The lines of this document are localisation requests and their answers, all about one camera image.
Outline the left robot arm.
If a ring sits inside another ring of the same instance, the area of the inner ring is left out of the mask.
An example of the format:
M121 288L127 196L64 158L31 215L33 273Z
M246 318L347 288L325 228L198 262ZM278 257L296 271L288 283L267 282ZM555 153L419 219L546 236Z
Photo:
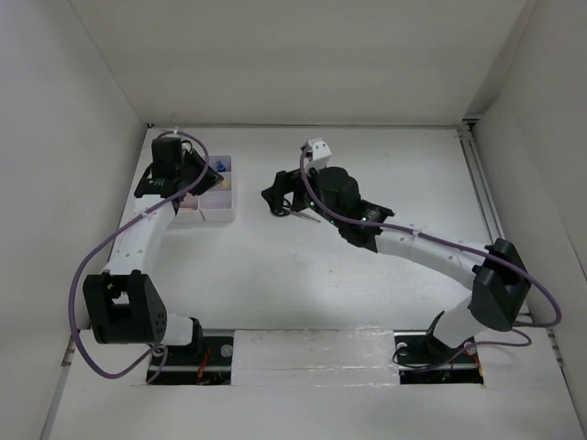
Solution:
M120 235L102 272L85 278L83 297L98 343L165 345L191 364L204 354L202 326L168 312L150 274L185 196L199 196L223 178L206 154L171 132L152 141L151 156L134 191L136 222Z

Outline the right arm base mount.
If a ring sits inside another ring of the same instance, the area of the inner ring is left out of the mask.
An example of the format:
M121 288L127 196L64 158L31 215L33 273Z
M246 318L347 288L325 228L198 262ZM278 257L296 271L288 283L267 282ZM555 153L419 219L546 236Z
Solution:
M437 315L424 333L394 334L392 361L399 368L401 385L484 383L481 363L473 350L456 357L463 344L450 348L433 337L432 332L443 314Z

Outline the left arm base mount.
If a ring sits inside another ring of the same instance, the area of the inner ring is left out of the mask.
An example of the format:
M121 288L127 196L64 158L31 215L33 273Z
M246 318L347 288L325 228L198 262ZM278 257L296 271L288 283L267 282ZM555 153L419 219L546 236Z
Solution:
M169 346L150 358L146 382L166 386L225 386L231 384L234 330L204 330L203 347Z

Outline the black-handled scissors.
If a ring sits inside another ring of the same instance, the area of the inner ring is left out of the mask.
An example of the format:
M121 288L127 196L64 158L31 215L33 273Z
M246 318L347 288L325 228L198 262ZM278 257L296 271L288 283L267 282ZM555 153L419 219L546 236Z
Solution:
M286 216L294 216L306 221L320 223L320 220L303 212L296 212L293 209L293 205L290 201L284 200L282 203L282 208L280 210L272 211L271 214L275 217L286 217Z

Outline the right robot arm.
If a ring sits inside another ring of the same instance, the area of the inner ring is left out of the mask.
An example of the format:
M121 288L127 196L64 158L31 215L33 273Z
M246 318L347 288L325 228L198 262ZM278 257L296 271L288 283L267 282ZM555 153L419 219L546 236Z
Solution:
M512 243L468 245L393 224L393 211L363 199L357 181L339 167L279 171L261 197L275 216L310 209L352 246L408 259L470 290L465 300L439 313L417 342L430 358L446 360L485 330L514 330L531 282Z

